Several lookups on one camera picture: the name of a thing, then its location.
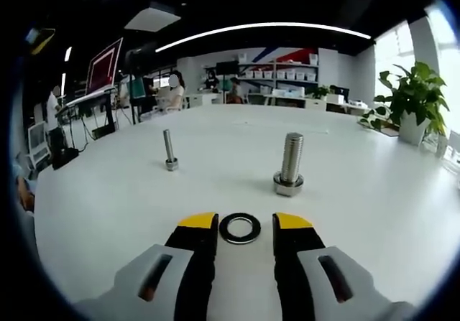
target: monitor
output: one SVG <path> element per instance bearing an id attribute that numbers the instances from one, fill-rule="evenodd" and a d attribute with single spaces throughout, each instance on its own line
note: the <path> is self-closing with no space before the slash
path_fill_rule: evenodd
<path id="1" fill-rule="evenodd" d="M 123 38 L 115 41 L 90 61 L 86 95 L 108 86 L 114 86 L 116 64 L 122 42 Z"/>

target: large bolt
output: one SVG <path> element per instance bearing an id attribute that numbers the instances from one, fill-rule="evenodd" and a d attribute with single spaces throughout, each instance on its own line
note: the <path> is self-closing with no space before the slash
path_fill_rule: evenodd
<path id="1" fill-rule="evenodd" d="M 173 153 L 173 144 L 171 143 L 171 137 L 170 137 L 170 130 L 165 129 L 163 131 L 163 137 L 165 138 L 165 146 L 166 146 L 166 169 L 168 169 L 170 172 L 173 172 L 179 167 L 179 161 L 177 158 L 174 157 Z"/>
<path id="2" fill-rule="evenodd" d="M 273 176 L 274 189 L 277 194 L 293 197 L 302 189 L 303 177 L 299 174 L 302 148 L 302 134 L 292 132 L 286 135 L 281 171 Z"/>

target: ceiling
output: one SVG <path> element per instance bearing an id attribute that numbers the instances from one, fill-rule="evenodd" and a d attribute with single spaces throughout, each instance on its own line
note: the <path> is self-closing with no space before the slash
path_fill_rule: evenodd
<path id="1" fill-rule="evenodd" d="M 325 47 L 356 55 L 373 39 L 404 19 L 423 15 L 432 0 L 29 0 L 36 24 L 56 28 L 53 41 L 29 63 L 28 85 L 33 98 L 47 95 L 51 85 L 68 74 L 68 88 L 86 79 L 89 60 L 119 37 L 123 51 L 150 44 L 148 68 L 179 57 L 243 47 Z M 163 6 L 181 19 L 160 31 L 125 30 L 149 6 Z M 238 24 L 304 22 L 327 24 L 370 35 L 367 40 L 323 29 L 260 28 L 203 37 L 155 54 L 155 49 L 193 34 Z M 63 62 L 72 46 L 70 61 Z"/>

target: washer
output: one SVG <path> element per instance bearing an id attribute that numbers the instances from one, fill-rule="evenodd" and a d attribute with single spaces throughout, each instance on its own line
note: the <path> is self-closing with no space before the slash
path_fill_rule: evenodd
<path id="1" fill-rule="evenodd" d="M 245 236 L 235 236 L 229 232 L 230 223 L 235 220 L 244 220 L 252 226 L 252 231 Z M 222 238 L 232 244 L 247 244 L 254 241 L 257 236 L 260 234 L 260 222 L 253 215 L 247 213 L 232 213 L 231 215 L 226 216 L 218 227 L 219 233 L 221 233 Z"/>

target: hex bolt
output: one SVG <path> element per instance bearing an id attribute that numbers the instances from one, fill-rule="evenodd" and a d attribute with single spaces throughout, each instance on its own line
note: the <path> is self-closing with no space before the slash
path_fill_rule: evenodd
<path id="1" fill-rule="evenodd" d="M 293 197 L 302 189 L 303 177 L 299 174 L 302 148 L 302 134 L 291 132 L 286 135 L 281 171 L 273 176 L 274 189 L 277 194 Z"/>
<path id="2" fill-rule="evenodd" d="M 163 137 L 165 138 L 165 146 L 166 146 L 166 169 L 170 172 L 173 172 L 179 167 L 179 161 L 177 158 L 174 157 L 173 153 L 173 144 L 171 143 L 171 136 L 170 136 L 170 130 L 165 129 L 163 131 Z"/>

